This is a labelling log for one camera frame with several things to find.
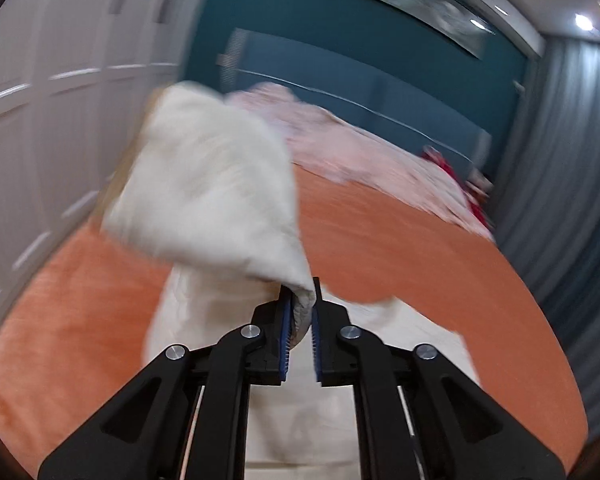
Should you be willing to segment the cream quilted jacket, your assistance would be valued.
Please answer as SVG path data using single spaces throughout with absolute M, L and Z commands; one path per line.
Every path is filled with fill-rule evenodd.
M 143 358 L 170 344 L 214 344 L 289 286 L 289 379 L 252 390 L 250 479 L 358 478 L 352 392 L 323 388 L 306 342 L 315 292 L 299 228 L 295 164 L 258 115 L 199 84 L 151 97 L 98 208 L 104 229 L 172 270 Z

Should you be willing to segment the orange plush bedspread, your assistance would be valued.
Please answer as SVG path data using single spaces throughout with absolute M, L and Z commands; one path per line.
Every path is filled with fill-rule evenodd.
M 566 467 L 588 436 L 571 367 L 517 273 L 488 240 L 357 183 L 298 169 L 313 272 L 338 298 L 406 302 L 461 334 L 499 404 Z M 0 330 L 0 437 L 26 471 L 140 369 L 169 274 L 162 262 L 79 229 Z

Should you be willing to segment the red fabric item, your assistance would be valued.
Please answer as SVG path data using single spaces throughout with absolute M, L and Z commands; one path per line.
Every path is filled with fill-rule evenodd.
M 487 228 L 490 228 L 488 218 L 486 218 L 486 214 L 484 213 L 481 202 L 478 199 L 477 192 L 472 190 L 471 187 L 466 183 L 460 180 L 460 177 L 456 174 L 453 167 L 449 164 L 449 162 L 444 158 L 444 156 L 436 150 L 431 145 L 426 145 L 422 149 L 421 158 L 428 160 L 428 162 L 433 162 L 435 165 L 440 167 L 443 171 L 445 171 L 462 189 L 464 196 L 466 198 L 466 202 L 468 203 L 469 209 L 472 214 Z

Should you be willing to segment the grey blue curtain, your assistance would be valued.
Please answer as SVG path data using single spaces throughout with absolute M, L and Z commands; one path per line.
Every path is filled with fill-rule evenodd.
M 562 345 L 600 437 L 600 44 L 550 37 L 491 198 L 498 248 Z

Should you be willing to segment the pink floral quilt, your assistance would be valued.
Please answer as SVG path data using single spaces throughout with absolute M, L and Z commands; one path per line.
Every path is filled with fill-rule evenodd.
M 312 174 L 364 184 L 493 240 L 477 204 L 435 148 L 427 146 L 420 155 L 405 151 L 272 82 L 230 92 L 225 102 L 262 118 L 285 138 L 292 161 Z

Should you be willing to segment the blue upholstered headboard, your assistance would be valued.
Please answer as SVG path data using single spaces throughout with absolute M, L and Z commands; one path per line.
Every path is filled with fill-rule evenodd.
M 418 155 L 432 146 L 462 178 L 489 158 L 486 130 L 419 88 L 339 53 L 238 28 L 216 65 L 225 93 L 281 84 L 404 151 Z

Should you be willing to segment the white panelled wardrobe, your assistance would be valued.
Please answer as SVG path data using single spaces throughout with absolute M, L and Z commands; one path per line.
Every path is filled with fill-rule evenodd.
M 204 0 L 0 0 L 0 327 L 91 212 Z

